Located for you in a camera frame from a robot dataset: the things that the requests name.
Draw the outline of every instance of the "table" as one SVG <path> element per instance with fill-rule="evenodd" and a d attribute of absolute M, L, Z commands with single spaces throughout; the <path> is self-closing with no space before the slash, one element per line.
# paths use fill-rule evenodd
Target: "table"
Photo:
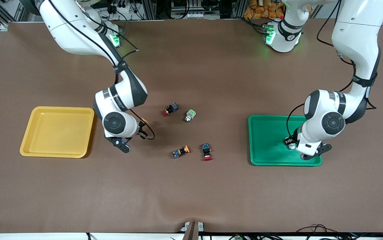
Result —
<path fill-rule="evenodd" d="M 83 159 L 23 157 L 19 147 L 33 108 L 92 107 L 94 94 L 114 81 L 111 65 L 64 52 L 43 23 L 11 23 L 0 33 L 0 233 L 172 232 L 190 220 L 205 222 L 206 231 L 321 223 L 383 232 L 383 27 L 371 92 L 378 109 L 330 140 L 320 167 L 249 163 L 250 115 L 286 115 L 313 90 L 350 81 L 352 68 L 315 39 L 322 21 L 309 20 L 286 54 L 263 46 L 240 20 L 130 23 L 127 37 L 140 52 L 127 61 L 149 92 L 135 110 L 156 139 L 134 138 L 123 154 L 98 120 Z M 172 102 L 180 111 L 162 116 Z M 185 123 L 190 108 L 197 116 Z M 211 144 L 213 160 L 202 161 L 202 143 Z M 170 152 L 186 144 L 191 153 L 173 160 Z"/>

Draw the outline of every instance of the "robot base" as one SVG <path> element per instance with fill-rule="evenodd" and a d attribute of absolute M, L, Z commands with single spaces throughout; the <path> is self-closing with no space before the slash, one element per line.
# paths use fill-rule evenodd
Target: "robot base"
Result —
<path fill-rule="evenodd" d="M 285 37 L 283 37 L 279 31 L 278 31 L 278 24 L 277 22 L 269 22 L 268 26 L 273 26 L 273 30 L 269 33 L 268 36 L 266 36 L 266 44 L 269 45 L 273 50 L 280 53 L 287 53 L 290 52 L 295 45 L 298 44 L 298 40 L 301 36 L 301 33 L 292 41 L 286 41 Z"/>

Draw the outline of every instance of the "wire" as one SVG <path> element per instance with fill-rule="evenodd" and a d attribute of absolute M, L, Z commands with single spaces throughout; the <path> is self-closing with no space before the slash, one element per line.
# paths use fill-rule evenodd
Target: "wire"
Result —
<path fill-rule="evenodd" d="M 135 0 L 129 0 L 129 3 L 131 4 L 131 7 L 132 9 L 134 10 L 134 13 L 139 17 L 141 18 L 141 20 L 145 20 L 145 18 L 141 15 L 141 13 L 139 12 L 138 10 L 138 7 L 137 7 L 137 3 L 135 2 Z"/>
<path fill-rule="evenodd" d="M 88 17 L 92 22 L 94 22 L 94 23 L 96 23 L 96 24 L 98 24 L 98 25 L 100 25 L 100 26 L 102 26 L 102 27 L 105 27 L 105 28 L 107 28 L 107 29 L 110 29 L 110 30 L 112 30 L 113 32 L 117 33 L 118 35 L 120 35 L 121 37 L 123 37 L 123 39 L 125 39 L 125 40 L 126 40 L 132 47 L 134 47 L 135 50 L 138 50 L 138 51 L 139 51 L 139 49 L 138 49 L 133 43 L 131 43 L 131 41 L 129 41 L 126 37 L 124 37 L 123 34 L 119 33 L 118 31 L 116 31 L 116 30 L 114 30 L 114 29 L 112 29 L 112 28 L 110 28 L 110 27 L 108 27 L 108 26 L 104 26 L 103 24 L 98 23 L 97 21 L 93 20 L 93 19 L 89 16 L 89 14 L 86 13 L 85 15 L 86 15 L 86 17 Z"/>
<path fill-rule="evenodd" d="M 107 0 L 104 0 L 104 2 L 106 2 L 106 3 L 109 5 L 108 7 L 111 7 L 111 6 L 112 6 L 109 2 L 107 2 Z M 117 12 L 118 14 L 122 15 L 122 16 L 125 18 L 126 22 L 128 21 L 128 19 L 125 17 L 125 15 L 123 15 L 121 12 L 119 12 L 119 11 L 117 10 L 117 8 L 116 8 L 116 12 Z"/>
<path fill-rule="evenodd" d="M 219 7 L 221 6 L 221 1 L 218 2 L 218 6 L 214 7 L 214 8 L 211 8 L 209 5 L 205 5 L 205 3 L 207 3 L 208 0 L 202 0 L 202 3 L 200 4 L 200 6 L 202 6 L 203 9 L 205 9 L 206 11 L 217 11 L 219 9 Z"/>
<path fill-rule="evenodd" d="M 342 59 L 342 58 L 339 58 L 339 59 L 341 59 L 341 61 L 345 62 L 345 63 L 348 64 L 348 65 L 353 65 L 351 62 L 345 61 L 345 60 Z"/>
<path fill-rule="evenodd" d="M 166 0 L 166 2 L 165 2 L 165 14 L 167 15 L 167 17 L 169 18 L 169 19 L 176 19 L 176 18 L 172 18 L 172 15 L 171 15 L 171 13 L 169 13 L 169 2 L 170 2 L 171 0 Z M 183 13 L 183 15 L 182 15 L 182 17 L 181 18 L 179 18 L 179 19 L 183 19 L 183 18 L 185 18 L 185 16 L 187 16 L 187 14 L 188 14 L 188 12 L 190 11 L 190 0 L 184 0 L 184 2 L 185 2 L 185 11 L 184 11 L 184 13 Z"/>
<path fill-rule="evenodd" d="M 108 52 L 101 46 L 99 45 L 97 42 L 95 42 L 94 40 L 92 40 L 90 37 L 88 37 L 86 34 L 84 34 L 83 32 L 81 32 L 79 29 L 77 29 L 77 27 L 75 27 L 73 24 L 71 24 L 60 12 L 59 10 L 56 8 L 56 6 L 54 5 L 54 3 L 52 2 L 52 0 L 48 0 L 49 3 L 51 4 L 51 6 L 54 8 L 54 10 L 57 12 L 57 14 L 66 22 L 68 23 L 74 30 L 76 30 L 77 32 L 79 32 L 80 34 L 82 34 L 85 38 L 87 38 L 89 41 L 91 41 L 92 43 L 94 43 L 96 46 L 98 46 L 107 56 L 108 58 L 110 58 L 110 61 L 112 62 L 113 66 L 115 66 L 114 64 L 114 61 L 113 59 L 111 58 L 111 56 L 108 54 Z"/>
<path fill-rule="evenodd" d="M 332 16 L 332 14 L 335 12 L 335 9 L 336 9 L 336 7 L 339 5 L 340 1 L 341 1 L 341 0 L 338 0 L 338 2 L 336 3 L 335 7 L 334 7 L 333 10 L 332 10 L 332 12 L 330 13 L 329 17 L 327 17 L 325 23 L 322 25 L 322 27 L 320 28 L 319 32 L 318 32 L 317 35 L 316 35 L 316 39 L 317 39 L 319 42 L 324 43 L 324 44 L 326 44 L 326 45 L 329 45 L 329 46 L 331 46 L 331 47 L 333 47 L 333 44 L 330 44 L 330 43 L 327 43 L 327 42 L 321 40 L 321 39 L 319 38 L 319 35 L 320 35 L 320 32 L 322 32 L 322 29 L 324 28 L 324 26 L 326 25 L 326 23 L 329 21 L 329 19 L 330 19 L 330 17 Z"/>
<path fill-rule="evenodd" d="M 354 61 L 353 61 L 353 60 L 350 59 L 350 61 L 351 61 L 351 65 L 353 65 L 353 76 L 354 76 L 354 75 L 356 75 L 356 64 L 354 64 Z M 347 89 L 352 83 L 353 83 L 353 79 L 351 79 L 350 82 L 349 82 L 344 88 L 342 88 L 341 90 L 339 90 L 339 92 L 342 92 L 342 91 L 344 91 L 345 89 Z"/>
<path fill-rule="evenodd" d="M 242 17 L 235 17 L 235 18 L 240 19 L 240 20 L 244 21 L 245 23 L 251 25 L 252 28 L 255 30 L 255 32 L 257 32 L 257 33 L 259 33 L 259 34 L 261 34 L 261 35 L 267 35 L 266 33 L 264 33 L 264 32 L 260 32 L 260 31 L 258 31 L 258 29 L 255 28 L 255 27 L 260 27 L 260 28 L 262 28 L 262 26 L 263 26 L 264 23 L 261 24 L 261 25 L 258 25 L 258 24 L 252 23 L 250 19 L 249 19 L 249 20 L 246 20 L 245 18 L 242 18 Z"/>
<path fill-rule="evenodd" d="M 372 105 L 372 103 L 370 102 L 369 98 L 365 98 L 366 102 L 371 106 L 371 108 L 367 108 L 366 110 L 372 110 L 372 109 L 377 109 L 376 106 Z"/>
<path fill-rule="evenodd" d="M 295 142 L 295 140 L 292 138 L 291 132 L 289 132 L 289 125 L 288 125 L 288 122 L 289 122 L 289 118 L 291 117 L 292 113 L 293 113 L 296 109 L 298 109 L 299 107 L 301 107 L 301 106 L 304 106 L 304 103 L 302 103 L 302 104 L 296 106 L 296 107 L 289 113 L 288 118 L 286 118 L 286 130 L 288 131 L 289 138 L 290 138 L 294 143 L 296 143 L 296 142 Z"/>
<path fill-rule="evenodd" d="M 137 118 L 139 118 L 139 120 L 141 120 L 148 127 L 148 129 L 150 129 L 151 133 L 153 134 L 152 138 L 145 137 L 145 139 L 148 139 L 148 140 L 155 139 L 156 138 L 156 134 L 154 134 L 153 129 L 151 129 L 151 127 L 147 124 L 147 121 L 144 121 L 144 119 L 142 119 L 140 116 L 138 116 L 138 114 L 136 114 L 132 109 L 129 109 L 129 111 L 131 111 L 135 116 L 137 116 Z"/>

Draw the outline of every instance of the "plastic tray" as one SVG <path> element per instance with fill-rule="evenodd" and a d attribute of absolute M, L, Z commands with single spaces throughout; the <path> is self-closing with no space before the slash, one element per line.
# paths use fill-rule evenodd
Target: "plastic tray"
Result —
<path fill-rule="evenodd" d="M 36 107 L 22 139 L 21 155 L 81 158 L 88 150 L 93 121 L 92 108 Z"/>
<path fill-rule="evenodd" d="M 252 115 L 249 124 L 249 148 L 251 163 L 255 166 L 296 166 L 316 167 L 322 164 L 322 158 L 315 157 L 302 160 L 300 153 L 288 149 L 282 142 L 288 132 L 286 119 L 288 116 Z M 304 116 L 291 116 L 289 131 L 292 133 L 304 121 Z"/>

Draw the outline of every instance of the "orange object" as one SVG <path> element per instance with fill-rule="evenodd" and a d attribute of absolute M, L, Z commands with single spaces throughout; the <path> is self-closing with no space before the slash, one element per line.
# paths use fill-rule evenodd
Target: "orange object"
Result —
<path fill-rule="evenodd" d="M 257 8 L 255 8 L 255 13 L 256 14 L 261 14 L 261 13 L 263 13 L 264 12 L 264 7 L 257 7 Z"/>
<path fill-rule="evenodd" d="M 309 14 L 311 16 L 313 14 L 311 6 L 310 5 L 306 5 L 306 7 L 307 7 L 308 12 L 309 12 Z"/>
<path fill-rule="evenodd" d="M 246 9 L 244 14 L 243 14 L 243 17 L 246 19 L 253 18 L 254 17 L 254 11 L 252 9 Z"/>
<path fill-rule="evenodd" d="M 255 9 L 258 6 L 257 0 L 248 0 L 249 7 Z"/>
<path fill-rule="evenodd" d="M 266 9 L 263 13 L 261 13 L 261 18 L 268 18 L 269 17 L 269 11 Z"/>
<path fill-rule="evenodd" d="M 269 18 L 276 18 L 276 13 L 273 11 L 269 12 Z"/>
<path fill-rule="evenodd" d="M 264 0 L 264 8 L 265 9 L 268 9 L 269 8 L 269 6 L 271 6 L 271 1 L 270 0 Z"/>
<path fill-rule="evenodd" d="M 92 108 L 36 107 L 19 152 L 26 157 L 81 158 L 88 151 Z"/>
<path fill-rule="evenodd" d="M 275 11 L 276 7 L 277 7 L 277 4 L 270 0 L 266 0 L 264 2 L 264 8 L 268 9 L 269 11 Z"/>
<path fill-rule="evenodd" d="M 276 18 L 283 18 L 283 11 L 282 9 L 276 10 Z"/>

